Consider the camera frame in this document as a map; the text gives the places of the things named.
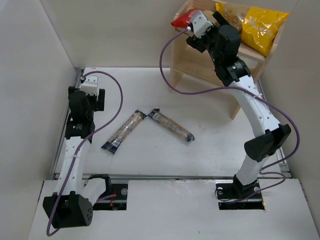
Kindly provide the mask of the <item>yellow clear fusilli pasta bag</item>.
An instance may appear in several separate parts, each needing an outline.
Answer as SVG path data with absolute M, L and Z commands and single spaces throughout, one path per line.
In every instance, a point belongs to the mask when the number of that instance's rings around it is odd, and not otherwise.
M 235 27 L 241 34 L 243 29 L 243 20 L 251 7 L 248 5 L 228 2 L 216 2 L 215 7 L 225 20 L 231 26 Z

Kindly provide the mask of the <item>red clear pasta bag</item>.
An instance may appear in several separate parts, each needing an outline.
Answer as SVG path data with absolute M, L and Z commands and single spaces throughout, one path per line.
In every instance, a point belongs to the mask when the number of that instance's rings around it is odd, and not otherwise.
M 187 28 L 191 23 L 191 18 L 199 11 L 199 8 L 191 8 L 178 18 L 173 20 L 170 24 L 174 28 Z

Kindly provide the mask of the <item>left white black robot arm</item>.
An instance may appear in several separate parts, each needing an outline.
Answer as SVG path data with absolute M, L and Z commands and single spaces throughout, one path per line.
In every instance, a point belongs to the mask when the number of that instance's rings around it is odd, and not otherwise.
M 49 227 L 54 229 L 89 226 L 94 205 L 111 187 L 107 174 L 91 175 L 83 182 L 87 153 L 95 130 L 94 113 L 103 111 L 105 90 L 86 93 L 79 88 L 68 89 L 68 115 L 62 154 L 62 169 L 51 196 L 43 200 L 43 209 L 49 217 Z

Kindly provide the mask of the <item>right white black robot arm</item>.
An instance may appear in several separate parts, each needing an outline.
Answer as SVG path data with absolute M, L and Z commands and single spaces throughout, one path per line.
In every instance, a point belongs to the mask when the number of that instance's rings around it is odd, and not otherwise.
M 250 69 L 238 57 L 241 36 L 218 12 L 213 13 L 217 25 L 210 22 L 201 10 L 190 20 L 193 36 L 186 42 L 203 53 L 207 51 L 214 71 L 224 87 L 229 88 L 252 127 L 254 138 L 244 143 L 245 159 L 233 182 L 217 188 L 224 201 L 243 199 L 257 187 L 260 170 L 267 160 L 283 145 L 291 133 L 288 124 L 281 124 L 261 101 Z

